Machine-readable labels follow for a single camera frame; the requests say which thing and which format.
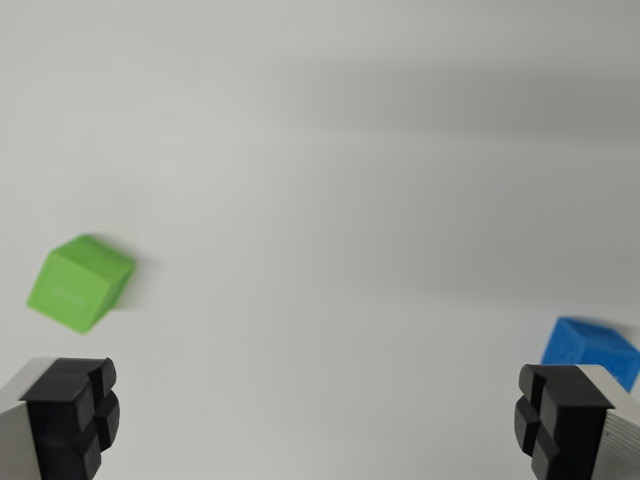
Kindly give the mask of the gripper left finger with black rubber pad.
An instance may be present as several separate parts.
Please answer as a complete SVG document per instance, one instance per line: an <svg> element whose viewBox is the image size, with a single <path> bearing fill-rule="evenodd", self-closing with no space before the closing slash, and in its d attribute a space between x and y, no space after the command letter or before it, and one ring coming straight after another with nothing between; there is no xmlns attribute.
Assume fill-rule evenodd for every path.
<svg viewBox="0 0 640 480"><path fill-rule="evenodd" d="M1 477L88 480L116 438L109 358L29 360L1 387Z"/></svg>

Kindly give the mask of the gripper right finger with black rubber pad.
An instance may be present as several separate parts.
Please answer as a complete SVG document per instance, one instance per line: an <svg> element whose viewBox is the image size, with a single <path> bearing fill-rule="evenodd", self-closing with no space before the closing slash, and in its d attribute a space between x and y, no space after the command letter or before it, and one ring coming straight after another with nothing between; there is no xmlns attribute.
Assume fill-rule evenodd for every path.
<svg viewBox="0 0 640 480"><path fill-rule="evenodd" d="M526 364L514 431L541 480L639 478L639 402L599 365Z"/></svg>

